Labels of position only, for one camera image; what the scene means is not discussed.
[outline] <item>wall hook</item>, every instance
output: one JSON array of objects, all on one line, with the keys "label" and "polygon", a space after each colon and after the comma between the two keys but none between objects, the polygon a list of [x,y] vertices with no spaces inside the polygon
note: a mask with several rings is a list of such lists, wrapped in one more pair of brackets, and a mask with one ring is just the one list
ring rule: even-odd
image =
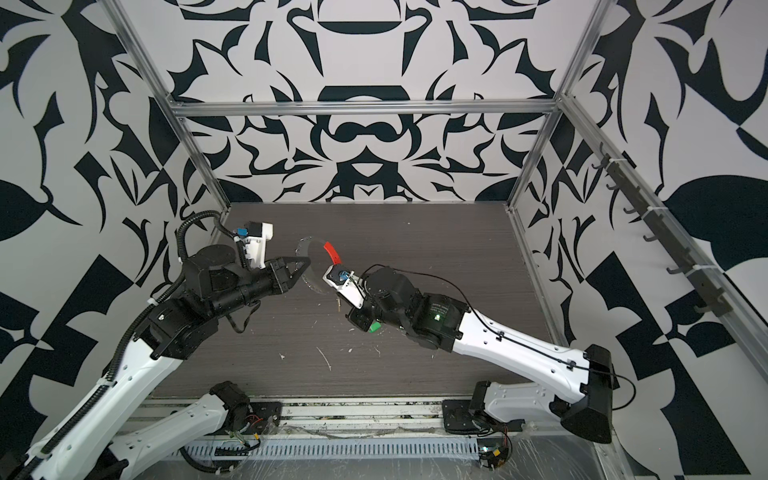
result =
[{"label": "wall hook", "polygon": [[594,168],[595,170],[600,170],[601,168],[605,168],[611,162],[611,158],[603,152],[603,144],[600,144],[600,153],[603,154],[603,159],[600,160],[600,163],[598,163],[597,165],[592,165],[592,168]]},{"label": "wall hook", "polygon": [[667,267],[667,273],[669,273],[670,275],[676,275],[676,274],[682,273],[684,271],[685,271],[685,267],[684,266],[679,266],[678,268],[676,268],[674,270],[672,270],[670,267]]}]

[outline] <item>electrical wire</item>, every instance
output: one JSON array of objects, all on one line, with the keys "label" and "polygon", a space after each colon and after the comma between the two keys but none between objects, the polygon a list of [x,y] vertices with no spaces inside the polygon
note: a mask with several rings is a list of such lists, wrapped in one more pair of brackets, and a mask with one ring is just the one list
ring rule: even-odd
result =
[{"label": "electrical wire", "polygon": [[240,463],[236,463],[228,468],[222,468],[222,467],[212,467],[209,465],[203,465],[202,463],[199,463],[197,460],[192,458],[192,455],[187,451],[187,447],[181,447],[179,449],[179,453],[181,454],[181,457],[184,459],[187,464],[197,470],[198,472],[203,473],[214,473],[216,475],[219,475],[221,473],[229,473],[234,470],[236,466],[238,466]]},{"label": "electrical wire", "polygon": [[[374,263],[373,265],[369,266],[369,267],[366,269],[366,271],[365,271],[365,272],[363,272],[363,273],[362,273],[362,276],[361,276],[361,278],[362,278],[363,276],[365,276],[365,275],[366,275],[366,273],[368,273],[368,272],[369,272],[369,271],[370,271],[370,270],[371,270],[373,267],[375,267],[375,266],[382,266],[382,267],[386,267],[386,265],[382,265],[381,263]],[[527,348],[527,349],[529,349],[529,350],[532,350],[533,352],[536,352],[536,353],[538,353],[539,355],[545,356],[545,357],[547,357],[547,358],[548,358],[548,359],[550,359],[550,360],[554,360],[555,362],[558,362],[558,363],[562,363],[562,364],[564,364],[564,365],[567,365],[567,366],[568,366],[568,368],[572,368],[572,369],[579,369],[579,370],[586,370],[586,371],[588,371],[588,372],[595,372],[595,373],[598,373],[598,374],[601,374],[601,375],[609,375],[609,376],[612,376],[612,377],[614,377],[614,378],[619,378],[619,379],[624,379],[624,380],[627,380],[627,382],[629,382],[629,384],[632,386],[632,396],[630,397],[630,399],[629,399],[629,402],[627,402],[627,403],[623,404],[623,405],[622,405],[622,406],[620,406],[620,407],[616,407],[615,409],[612,409],[613,411],[616,411],[616,410],[621,410],[621,409],[625,409],[625,408],[627,408],[627,407],[628,407],[628,406],[629,406],[629,405],[630,405],[630,404],[631,404],[631,403],[634,401],[635,397],[637,396],[637,386],[634,384],[634,382],[633,382],[632,380],[629,380],[629,378],[627,378],[626,376],[623,376],[623,375],[619,375],[618,373],[602,372],[602,371],[600,371],[600,370],[597,370],[597,369],[591,369],[591,368],[589,368],[589,367],[585,367],[585,366],[579,366],[579,365],[575,365],[574,363],[571,363],[571,362],[566,362],[566,361],[565,361],[565,360],[563,360],[563,359],[559,359],[559,358],[558,358],[558,357],[556,357],[556,356],[552,356],[552,355],[549,355],[549,354],[547,354],[547,353],[544,353],[544,352],[542,352],[541,350],[539,350],[539,349],[536,349],[536,348],[534,348],[534,347],[532,347],[532,346],[530,346],[530,345],[526,345],[525,343],[522,343],[522,342],[518,342],[517,340],[511,339],[511,338],[509,338],[508,336],[505,336],[505,335],[503,335],[502,333],[500,333],[500,332],[498,332],[498,331],[494,331],[494,330],[493,330],[493,329],[492,329],[492,328],[491,328],[491,327],[490,327],[490,326],[489,326],[487,323],[485,323],[485,322],[483,321],[483,319],[482,319],[482,318],[480,317],[480,315],[478,314],[477,310],[475,310],[475,308],[474,308],[474,307],[472,306],[472,304],[469,302],[469,299],[468,299],[468,298],[467,298],[467,296],[464,294],[464,292],[462,291],[462,289],[460,289],[460,288],[458,287],[458,285],[456,285],[455,283],[453,283],[451,280],[445,279],[445,278],[443,278],[443,277],[441,277],[441,276],[432,275],[431,273],[414,272],[414,271],[411,271],[411,270],[404,270],[404,269],[402,269],[402,268],[395,268],[395,267],[393,267],[393,266],[390,266],[389,268],[391,268],[392,270],[395,270],[395,271],[401,272],[401,273],[411,273],[412,275],[430,276],[430,277],[432,277],[432,278],[436,278],[436,279],[438,279],[438,280],[442,280],[443,282],[446,282],[446,283],[448,283],[448,284],[452,285],[452,286],[453,286],[455,289],[457,289],[457,290],[458,290],[458,292],[459,292],[459,293],[462,295],[462,297],[464,298],[464,301],[465,301],[465,303],[467,304],[467,306],[469,307],[469,309],[470,309],[470,310],[471,310],[471,311],[472,311],[472,312],[475,314],[475,316],[476,316],[476,317],[477,317],[477,319],[480,321],[480,323],[482,323],[482,325],[483,325],[483,326],[484,326],[484,327],[485,327],[485,328],[486,328],[486,329],[487,329],[487,330],[488,330],[490,333],[493,333],[493,334],[494,334],[494,335],[496,335],[497,337],[501,337],[501,338],[503,338],[503,339],[505,339],[505,340],[509,340],[509,341],[510,341],[510,342],[512,342],[512,343],[515,343],[515,344],[517,344],[517,345],[519,345],[519,346],[523,346],[523,347],[525,347],[525,348]]]}]

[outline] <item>black and white patterned wall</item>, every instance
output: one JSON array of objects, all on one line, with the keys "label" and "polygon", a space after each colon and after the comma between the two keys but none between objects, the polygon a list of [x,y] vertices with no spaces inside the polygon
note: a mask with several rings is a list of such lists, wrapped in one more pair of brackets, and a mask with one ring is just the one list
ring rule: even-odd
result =
[{"label": "black and white patterned wall", "polygon": [[543,114],[191,118],[233,202],[507,200]]},{"label": "black and white patterned wall", "polygon": [[[124,2],[178,101],[552,98],[594,0]],[[540,114],[198,118],[232,201],[506,200]]]},{"label": "black and white patterned wall", "polygon": [[94,0],[0,1],[0,125],[2,455],[93,386],[217,205]]},{"label": "black and white patterned wall", "polygon": [[[768,4],[619,0],[576,89],[764,316]],[[614,413],[636,478],[768,478],[768,385],[563,120],[518,205],[568,342],[609,348],[637,398]],[[621,382],[615,404],[629,400]]]},{"label": "black and white patterned wall", "polygon": [[185,101],[551,98],[595,0],[129,0]]},{"label": "black and white patterned wall", "polygon": [[768,316],[768,3],[620,0],[574,93]]}]

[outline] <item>dark wood grain tabletop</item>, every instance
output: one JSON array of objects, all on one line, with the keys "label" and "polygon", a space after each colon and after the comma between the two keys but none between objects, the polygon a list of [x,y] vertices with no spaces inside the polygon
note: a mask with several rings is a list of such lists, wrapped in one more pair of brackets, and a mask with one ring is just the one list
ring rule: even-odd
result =
[{"label": "dark wood grain tabletop", "polygon": [[[274,224],[267,259],[294,256],[300,239],[321,237],[352,270],[383,263],[443,276],[492,319],[549,341],[503,204],[234,204],[225,226],[249,220]],[[329,265],[320,248],[310,256],[320,273]],[[409,278],[422,291],[461,298],[440,280]],[[153,396],[197,397],[224,380],[252,396],[471,395],[480,380],[528,381],[479,359],[425,349],[389,326],[360,332],[344,318],[348,309],[299,282],[264,299],[243,334],[221,321]],[[234,316],[239,325],[244,310]]]}]

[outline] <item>black cable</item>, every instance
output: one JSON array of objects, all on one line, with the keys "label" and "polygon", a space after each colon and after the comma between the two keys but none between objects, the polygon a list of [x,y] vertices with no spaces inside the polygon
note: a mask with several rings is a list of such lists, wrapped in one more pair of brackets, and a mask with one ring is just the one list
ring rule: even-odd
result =
[{"label": "black cable", "polygon": [[230,449],[224,449],[224,448],[219,447],[219,448],[216,448],[216,450],[214,450],[214,454],[217,457],[224,457],[224,456],[228,456],[228,455],[232,455],[232,456],[242,455],[243,453],[252,452],[253,450],[258,449],[260,446],[261,446],[261,439],[257,439],[255,444],[248,445],[244,449],[230,450]]},{"label": "black cable", "polygon": [[[214,218],[214,224],[221,233],[227,235],[230,239],[235,240],[237,238],[236,233],[224,228],[224,225],[221,224],[219,217]],[[248,270],[248,259],[245,257],[245,246],[243,245],[243,242],[239,240],[235,241],[235,247],[237,248],[237,258],[240,260],[240,266],[245,270]]]},{"label": "black cable", "polygon": [[202,220],[204,218],[208,217],[216,217],[219,218],[221,214],[215,210],[203,210],[200,213],[192,214],[189,218],[187,218],[185,221],[181,222],[181,225],[179,225],[178,230],[176,230],[176,249],[179,253],[179,258],[181,258],[181,261],[184,262],[187,258],[189,258],[189,255],[187,255],[187,245],[184,241],[187,230],[194,225],[195,222]]},{"label": "black cable", "polygon": [[[381,263],[374,263],[373,265],[369,266],[369,267],[366,269],[366,271],[365,271],[365,272],[363,272],[362,274],[363,274],[363,275],[365,275],[366,273],[368,273],[368,271],[369,271],[369,270],[371,270],[371,269],[372,269],[373,267],[375,267],[375,266],[386,266],[386,265],[382,265]],[[629,402],[627,402],[627,403],[623,404],[623,405],[622,405],[622,406],[620,406],[620,407],[617,407],[617,408],[615,408],[615,409],[612,409],[612,410],[616,411],[616,410],[621,410],[621,409],[624,409],[624,408],[628,407],[628,406],[629,406],[629,404],[631,404],[631,403],[634,401],[635,397],[637,396],[637,386],[634,384],[634,382],[632,382],[632,380],[629,380],[629,378],[627,378],[626,376],[623,376],[623,375],[619,375],[619,374],[617,374],[617,373],[602,372],[602,371],[600,371],[600,370],[597,370],[597,369],[591,369],[591,368],[588,368],[588,367],[585,367],[585,366],[579,366],[579,365],[575,365],[575,364],[573,364],[573,363],[569,363],[569,362],[566,362],[565,360],[559,359],[559,358],[557,358],[557,357],[554,357],[554,356],[552,356],[552,355],[548,355],[547,353],[544,353],[544,352],[542,352],[541,350],[539,350],[539,349],[536,349],[536,348],[534,348],[534,347],[532,347],[532,346],[530,346],[530,345],[526,345],[526,344],[524,344],[524,343],[522,343],[522,342],[518,342],[517,340],[513,340],[513,339],[509,338],[508,336],[500,335],[500,334],[499,334],[499,332],[496,332],[496,331],[494,331],[494,330],[493,330],[493,329],[492,329],[490,326],[488,326],[488,324],[487,324],[487,323],[485,323],[485,322],[483,321],[483,319],[482,319],[482,318],[480,317],[480,315],[478,314],[477,310],[475,310],[475,308],[474,308],[474,307],[472,306],[472,304],[469,302],[469,299],[468,299],[468,298],[467,298],[467,296],[464,294],[464,292],[462,291],[462,289],[458,288],[458,286],[457,286],[455,283],[453,283],[451,280],[447,280],[447,279],[445,279],[445,278],[443,278],[443,277],[441,277],[441,276],[432,275],[431,273],[422,273],[422,272],[414,272],[414,271],[411,271],[411,270],[403,270],[403,269],[401,269],[401,268],[395,268],[395,267],[393,267],[393,266],[390,266],[389,268],[391,268],[392,270],[396,270],[396,271],[398,271],[398,272],[402,272],[402,273],[411,273],[412,275],[430,276],[430,277],[432,277],[432,278],[436,278],[436,279],[438,279],[438,280],[442,280],[443,282],[446,282],[446,283],[448,283],[448,284],[452,285],[452,286],[453,286],[455,289],[457,289],[457,290],[458,290],[458,292],[459,292],[459,293],[462,295],[462,297],[464,298],[464,301],[465,301],[465,303],[467,304],[467,306],[469,307],[469,309],[470,309],[470,310],[471,310],[471,311],[472,311],[472,312],[475,314],[475,316],[477,317],[477,319],[478,319],[478,320],[480,320],[480,323],[482,323],[482,325],[483,325],[483,326],[484,326],[484,327],[485,327],[485,328],[486,328],[486,329],[487,329],[489,332],[493,333],[493,334],[494,334],[494,335],[496,335],[496,336],[499,336],[499,337],[501,337],[501,338],[503,338],[503,339],[509,340],[510,342],[512,342],[512,343],[515,343],[515,344],[517,344],[517,345],[519,345],[519,346],[523,346],[523,347],[525,347],[525,348],[527,348],[527,349],[529,349],[529,350],[532,350],[533,352],[536,352],[536,353],[538,353],[539,355],[542,355],[542,356],[545,356],[545,357],[547,357],[547,358],[548,358],[548,359],[550,359],[550,360],[554,360],[555,362],[558,362],[558,363],[562,363],[562,364],[564,364],[564,365],[567,365],[569,368],[572,368],[572,369],[579,369],[579,370],[586,370],[586,371],[588,371],[588,372],[595,372],[595,373],[598,373],[598,374],[601,374],[601,375],[610,375],[610,376],[613,376],[614,378],[619,378],[619,379],[624,379],[624,380],[627,380],[627,381],[630,383],[630,385],[632,386],[632,396],[631,396],[631,398],[629,399]]]},{"label": "black cable", "polygon": [[203,473],[216,473],[216,472],[230,472],[228,468],[220,468],[220,467],[209,467],[208,465],[203,465],[202,463],[199,463],[197,460],[192,458],[192,455],[189,454],[187,451],[187,447],[181,447],[179,449],[179,453],[184,458],[184,461],[187,462],[187,464],[197,470],[198,472]]}]

